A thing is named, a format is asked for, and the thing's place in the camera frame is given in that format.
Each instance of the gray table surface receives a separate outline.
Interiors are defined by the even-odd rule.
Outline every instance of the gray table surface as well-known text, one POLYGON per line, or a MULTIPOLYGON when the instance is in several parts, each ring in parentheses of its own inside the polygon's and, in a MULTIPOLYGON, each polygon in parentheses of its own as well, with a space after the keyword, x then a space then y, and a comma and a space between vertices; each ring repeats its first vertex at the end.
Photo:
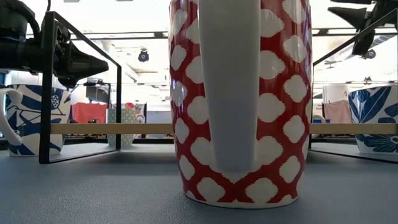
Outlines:
MULTIPOLYGON (((63 150, 104 147, 80 144, 63 150)), ((183 195, 173 145, 140 145, 50 165, 0 151, 0 223, 398 222, 398 165, 310 152, 305 173, 295 203, 235 210, 183 195)))

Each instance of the pink cloth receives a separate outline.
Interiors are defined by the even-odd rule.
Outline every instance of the pink cloth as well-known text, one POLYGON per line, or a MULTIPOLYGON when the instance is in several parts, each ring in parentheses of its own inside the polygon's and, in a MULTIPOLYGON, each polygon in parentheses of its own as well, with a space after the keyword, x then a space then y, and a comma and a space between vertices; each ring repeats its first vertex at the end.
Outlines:
POLYGON ((72 105, 73 119, 77 123, 88 123, 92 119, 97 120, 97 123, 106 123, 106 108, 107 105, 98 103, 76 103, 72 105))
POLYGON ((323 112, 325 112, 325 119, 330 119, 331 124, 351 123, 348 100, 325 103, 323 112))

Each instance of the black metal frame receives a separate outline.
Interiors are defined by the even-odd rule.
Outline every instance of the black metal frame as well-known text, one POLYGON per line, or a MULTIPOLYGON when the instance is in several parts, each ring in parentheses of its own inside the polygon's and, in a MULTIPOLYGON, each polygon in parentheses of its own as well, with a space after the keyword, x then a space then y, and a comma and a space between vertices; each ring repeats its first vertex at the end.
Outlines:
POLYGON ((59 21, 67 29, 72 31, 77 37, 86 42, 90 47, 99 52, 103 57, 111 61, 117 66, 117 84, 116 84, 116 122, 121 122, 121 93, 122 93, 122 67, 104 50, 95 45, 89 38, 84 36, 78 29, 73 27, 66 19, 56 12, 46 12, 44 15, 44 30, 43 30, 43 43, 44 43, 44 69, 42 80, 42 115, 40 122, 40 151, 39 163, 51 164, 54 162, 69 161, 72 159, 79 159, 88 156, 95 156, 109 152, 120 151, 121 148, 121 135, 116 135, 116 148, 112 151, 97 152, 83 156, 76 156, 72 158, 57 159, 50 161, 50 136, 51 136, 51 96, 52 96, 52 77, 53 77, 53 61, 55 50, 55 20, 59 21))
MULTIPOLYGON (((350 44, 356 42, 357 40, 359 40, 360 38, 364 37, 365 35, 369 34, 370 32, 374 31, 375 29, 377 29, 379 26, 381 26, 382 24, 384 24, 387 21, 392 20, 393 18, 395 18, 397 20, 398 23, 398 8, 397 9, 393 9, 391 12, 389 12, 388 14, 386 14, 385 16, 383 16, 381 19, 379 19, 378 21, 374 22, 373 24, 371 24, 369 27, 365 28, 364 30, 362 30, 360 33, 356 34, 354 37, 350 38, 350 40, 347 40, 345 43, 341 44, 340 46, 338 46, 337 48, 335 48, 334 50, 332 50, 331 52, 327 53, 325 56, 323 56, 322 58, 318 59, 317 61, 315 61, 312 64, 312 68, 313 68, 313 72, 315 71, 315 66, 317 66, 318 64, 322 63, 324 60, 330 58, 332 55, 336 54, 337 52, 339 52, 340 50, 343 50, 345 47, 349 46, 350 44)), ((314 74, 312 74, 312 90, 313 90, 313 84, 314 84, 314 74)), ((313 142, 319 142, 319 139, 315 140, 312 139, 311 135, 310 135, 310 143, 309 143, 309 151, 313 151, 313 152, 319 152, 319 153, 325 153, 325 154, 333 154, 333 155, 337 155, 337 156, 345 156, 345 157, 355 157, 357 159, 367 159, 367 160, 374 160, 374 161, 379 161, 379 162, 390 162, 390 163, 395 163, 397 164, 397 162, 392 162, 392 161, 385 161, 385 160, 378 160, 378 159, 371 159, 368 157, 363 157, 363 156, 351 156, 351 155, 346 155, 346 154, 340 154, 340 153, 332 153, 332 152, 323 152, 323 151, 317 151, 317 150, 313 150, 311 149, 312 143, 313 142)), ((323 142, 327 142, 327 143, 336 143, 336 142, 330 142, 327 139, 324 139, 323 142)))

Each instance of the red and white patterned mug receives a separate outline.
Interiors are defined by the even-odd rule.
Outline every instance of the red and white patterned mug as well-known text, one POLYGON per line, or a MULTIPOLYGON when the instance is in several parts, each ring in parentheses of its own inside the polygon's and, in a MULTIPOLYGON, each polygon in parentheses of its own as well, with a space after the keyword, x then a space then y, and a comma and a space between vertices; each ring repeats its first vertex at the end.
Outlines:
POLYGON ((312 112, 308 0, 172 0, 170 20, 185 194, 231 208, 295 201, 312 112))

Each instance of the mug handle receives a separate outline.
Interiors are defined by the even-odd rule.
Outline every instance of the mug handle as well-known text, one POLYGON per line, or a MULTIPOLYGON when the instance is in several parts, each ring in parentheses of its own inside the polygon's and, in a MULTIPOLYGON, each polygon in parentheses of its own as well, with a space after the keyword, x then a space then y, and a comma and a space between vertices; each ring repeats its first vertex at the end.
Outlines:
POLYGON ((138 119, 138 118, 142 118, 142 123, 141 124, 145 124, 145 121, 146 121, 146 118, 145 118, 145 116, 144 115, 142 115, 142 114, 137 114, 136 115, 136 118, 138 119))
POLYGON ((11 126, 8 123, 8 120, 6 118, 6 115, 4 114, 4 110, 3 110, 3 108, 5 107, 4 97, 6 94, 8 94, 10 100, 15 104, 21 103, 24 95, 20 91, 12 89, 12 88, 0 89, 0 127, 1 127, 1 132, 10 144, 12 144, 14 146, 20 146, 21 144, 23 144, 22 138, 17 133, 15 133, 15 131, 11 128, 11 126))

